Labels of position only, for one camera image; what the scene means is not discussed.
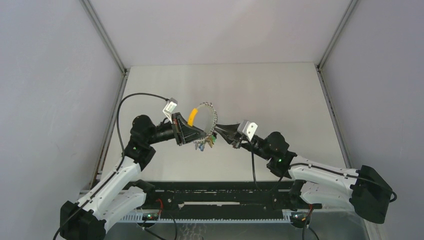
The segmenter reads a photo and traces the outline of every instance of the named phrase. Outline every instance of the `yellow tag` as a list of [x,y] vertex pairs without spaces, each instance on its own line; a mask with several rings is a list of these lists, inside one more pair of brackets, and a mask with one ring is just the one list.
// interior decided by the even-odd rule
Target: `yellow tag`
[[195,121],[195,117],[196,117],[196,114],[198,114],[198,111],[199,110],[197,108],[194,108],[191,111],[190,116],[188,117],[188,122],[187,122],[190,127],[193,127],[193,122]]

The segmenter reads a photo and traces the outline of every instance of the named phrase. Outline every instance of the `white wall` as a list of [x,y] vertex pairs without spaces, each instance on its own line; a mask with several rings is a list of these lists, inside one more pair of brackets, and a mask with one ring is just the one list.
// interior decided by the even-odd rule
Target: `white wall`
[[1,239],[51,239],[90,181],[121,73],[77,0],[0,2]]
[[315,62],[350,0],[92,0],[126,67]]
[[361,1],[324,77],[356,167],[373,166],[398,194],[389,239],[422,239],[424,1]]
[[[290,144],[290,151],[320,163],[339,168],[346,166],[312,62],[134,66],[129,72],[124,96],[137,92],[175,98],[178,106],[174,111],[180,112],[186,120],[193,108],[203,102],[212,102],[221,124],[236,124],[248,119],[258,124],[256,134],[262,138],[274,131],[281,132]],[[126,100],[119,114],[124,144],[130,139],[135,117],[146,114],[158,124],[164,119],[163,107],[162,100],[148,96]],[[204,111],[199,111],[194,125],[199,123],[197,126],[202,128],[202,117],[206,116]],[[193,143],[177,146],[175,140],[153,147],[156,150],[154,159],[139,174],[139,179],[253,180],[250,153],[233,149],[221,136],[212,149],[207,146],[204,152],[195,150]],[[115,131],[104,173],[115,168],[121,152]],[[264,159],[255,158],[258,181],[278,180],[266,164]]]

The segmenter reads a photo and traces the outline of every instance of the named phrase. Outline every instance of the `red wire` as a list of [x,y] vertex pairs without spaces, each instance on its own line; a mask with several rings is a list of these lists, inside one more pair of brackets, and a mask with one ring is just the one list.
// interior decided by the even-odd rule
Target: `red wire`
[[156,202],[160,202],[160,210],[157,214],[161,215],[162,209],[164,208],[164,203],[162,202],[162,200],[160,198],[156,199]]

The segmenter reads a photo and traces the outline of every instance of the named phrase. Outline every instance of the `white floor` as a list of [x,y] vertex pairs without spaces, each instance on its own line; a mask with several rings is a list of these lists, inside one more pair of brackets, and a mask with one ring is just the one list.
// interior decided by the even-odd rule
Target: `white floor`
[[[145,92],[178,100],[174,112],[188,119],[202,102],[212,102],[220,124],[243,119],[256,122],[256,134],[265,138],[281,132],[289,150],[305,158],[345,167],[323,91],[313,63],[208,64],[134,66],[124,96]],[[120,113],[124,146],[133,119],[148,115],[155,124],[165,117],[165,102],[149,96],[125,101]],[[156,155],[137,177],[147,181],[252,181],[250,153],[233,149],[220,136],[204,152],[194,144],[177,146],[174,140],[155,144]],[[120,159],[121,147],[114,130],[103,173]],[[258,181],[278,178],[256,157]]]

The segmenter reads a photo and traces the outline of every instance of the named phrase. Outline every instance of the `black cable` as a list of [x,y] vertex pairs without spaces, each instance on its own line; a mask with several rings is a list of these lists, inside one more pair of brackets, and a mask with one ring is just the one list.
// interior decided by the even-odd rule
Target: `black cable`
[[165,122],[167,121],[167,120],[169,120],[167,117],[165,117],[163,120],[162,120],[162,122],[160,123],[161,125],[162,124],[165,124]]
[[250,152],[251,152],[251,158],[252,158],[252,174],[253,174],[253,182],[256,186],[256,188],[259,191],[262,191],[262,189],[258,186],[258,182],[256,181],[256,171],[255,171],[255,153],[253,152],[253,144],[249,141],[250,144]]
[[148,228],[145,228],[144,230],[145,230],[146,232],[148,232],[149,234],[151,234],[151,235],[155,236],[156,238],[160,239],[160,240],[166,240],[165,238],[163,238],[163,237],[161,237],[161,236],[157,235],[156,233],[154,233],[154,232],[150,231]]
[[307,214],[307,217],[305,219],[305,224],[303,225],[302,228],[302,240],[305,240],[305,230],[306,230],[306,226],[308,225],[308,220],[311,217],[312,212],[314,211],[314,206],[312,205],[310,208],[309,213]]
[[303,165],[303,163],[293,163],[292,165],[288,166],[287,170],[278,179],[277,183],[271,188],[270,192],[272,192],[274,189],[276,189],[278,187],[278,185],[280,185],[281,180],[283,180],[284,175],[286,175],[292,167],[297,166],[297,165]]
[[309,227],[309,230],[315,235],[316,240],[320,240],[318,234],[312,229],[312,227]]
[[[173,238],[173,240],[177,240],[177,237],[178,237],[178,226],[177,226],[177,222],[175,221],[175,218],[169,213],[169,212],[166,212],[166,211],[164,211],[164,209],[163,208],[160,208],[160,207],[153,207],[153,206],[145,206],[144,207],[145,209],[155,209],[155,210],[161,210],[162,211],[162,213],[167,213],[170,217],[171,217],[171,219],[172,219],[172,221],[173,221],[173,224],[174,224],[174,226],[175,226],[175,237]],[[146,218],[144,221],[143,221],[143,223],[140,225],[140,227],[142,227],[143,228],[143,225],[148,221],[149,219],[148,218]],[[143,228],[143,230],[145,230],[146,232],[148,232],[149,234],[152,234],[153,236],[155,236],[155,237],[157,237],[158,239],[161,239],[161,240],[166,240],[166,239],[164,239],[164,238],[162,238],[161,236],[159,236],[159,235],[157,235],[157,234],[155,234],[155,233],[153,233],[152,231],[150,231],[150,230],[148,230],[147,228]]]
[[353,179],[360,179],[362,181],[366,181],[366,182],[375,184],[375,185],[379,186],[380,188],[382,188],[382,189],[390,192],[391,194],[393,194],[393,198],[390,199],[389,203],[393,203],[394,201],[396,201],[398,199],[398,195],[396,194],[396,192],[394,192],[393,190],[388,189],[387,187],[384,187],[383,185],[379,184],[378,182],[375,182],[373,180],[369,180],[369,179],[366,179],[366,178],[363,178],[363,177],[359,177],[359,176],[352,176],[352,175],[349,175],[349,174],[347,175],[347,177],[353,178]]
[[64,228],[64,226],[69,222],[69,220],[71,220],[81,209],[83,209],[88,203],[90,202],[90,200],[87,200],[84,202],[83,205],[81,205],[74,213],[72,213],[71,216],[69,216],[65,222],[59,227],[59,229],[57,229],[56,233],[53,236],[53,240],[56,240],[56,238],[58,237],[59,233],[62,231],[62,229]]
[[121,149],[122,149],[122,160],[120,161],[120,163],[119,163],[118,167],[116,168],[116,170],[119,170],[119,168],[122,166],[122,163],[124,162],[124,159],[125,159],[125,148],[124,148],[124,143],[122,142],[121,130],[120,130],[120,127],[119,127],[119,113],[120,113],[120,111],[121,111],[122,103],[124,103],[124,101],[125,101],[125,100],[127,100],[129,97],[136,96],[136,95],[146,95],[146,96],[152,96],[152,97],[156,97],[156,98],[163,99],[163,100],[165,100],[165,101],[168,101],[168,100],[169,100],[169,99],[168,99],[168,98],[166,98],[166,97],[159,96],[159,95],[156,95],[156,94],[145,93],[145,92],[138,92],[138,93],[130,94],[130,95],[128,95],[128,96],[126,96],[126,97],[124,97],[124,98],[120,101],[120,103],[119,103],[119,105],[118,105],[118,109],[117,109],[117,111],[116,111],[116,131],[117,131],[117,133],[118,133],[119,143],[120,143],[120,147],[121,147]]

